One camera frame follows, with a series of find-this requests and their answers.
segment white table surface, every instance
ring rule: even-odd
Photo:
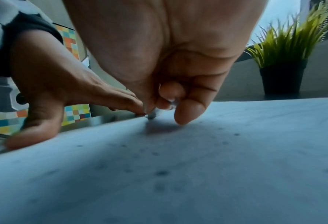
[[[328,99],[212,103],[0,154],[0,224],[328,224]]]

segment multicolored checkered pattern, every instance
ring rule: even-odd
[[[56,29],[62,35],[64,45],[79,59],[78,46],[76,44],[75,32],[67,27],[55,24]],[[14,134],[20,130],[27,117],[28,110],[21,110],[10,113],[0,113],[0,134]],[[73,105],[64,108],[62,126],[79,122],[90,118],[90,108],[88,104]]]

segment black pot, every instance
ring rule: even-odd
[[[265,95],[298,94],[307,63],[305,59],[261,68]]]

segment hand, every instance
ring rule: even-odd
[[[107,85],[47,32],[23,33],[12,46],[10,66],[30,107],[24,129],[5,142],[8,149],[55,137],[68,105],[96,104],[143,113],[133,93]]]
[[[244,51],[267,0],[64,0],[100,66],[143,102],[199,117]]]

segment checkered sleeve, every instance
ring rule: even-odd
[[[26,30],[43,30],[63,43],[62,36],[39,8],[27,0],[0,0],[0,76],[10,77],[10,48]]]

